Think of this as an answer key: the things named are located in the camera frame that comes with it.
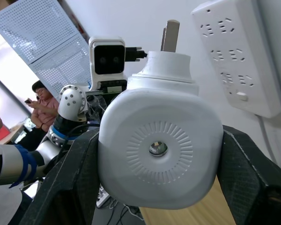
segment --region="pegboard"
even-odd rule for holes
[[[56,0],[19,0],[0,11],[0,34],[27,64],[78,33]]]
[[[59,98],[65,85],[90,82],[89,46],[77,34],[29,67],[53,96]]]

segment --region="white power strip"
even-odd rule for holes
[[[101,208],[103,204],[110,198],[110,195],[104,190],[102,185],[100,185],[99,188],[99,194],[97,198],[96,205],[98,208]]]
[[[213,0],[192,12],[230,105],[271,118],[281,88],[256,0]]]

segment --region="person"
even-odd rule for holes
[[[31,121],[36,125],[31,132],[18,142],[28,151],[34,151],[47,134],[49,127],[54,123],[55,117],[58,115],[58,101],[47,90],[47,88],[37,81],[32,85],[32,90],[39,97],[38,101],[32,101],[28,98],[26,104],[33,108]]]
[[[3,126],[0,118],[0,129]],[[0,186],[0,225],[18,225],[32,199],[19,187]]]

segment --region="wooden table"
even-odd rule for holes
[[[14,141],[15,138],[17,138],[17,136],[19,136],[19,133],[22,132],[22,130],[24,130],[23,125],[18,125],[14,128],[12,128],[12,132],[7,135],[5,138],[3,138],[2,140],[0,140],[0,144],[6,144],[10,141]]]
[[[218,179],[197,204],[182,210],[140,208],[146,225],[235,225]]]

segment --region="red object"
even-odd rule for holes
[[[5,138],[9,134],[10,134],[9,129],[6,126],[3,125],[3,127],[0,129],[0,140]]]

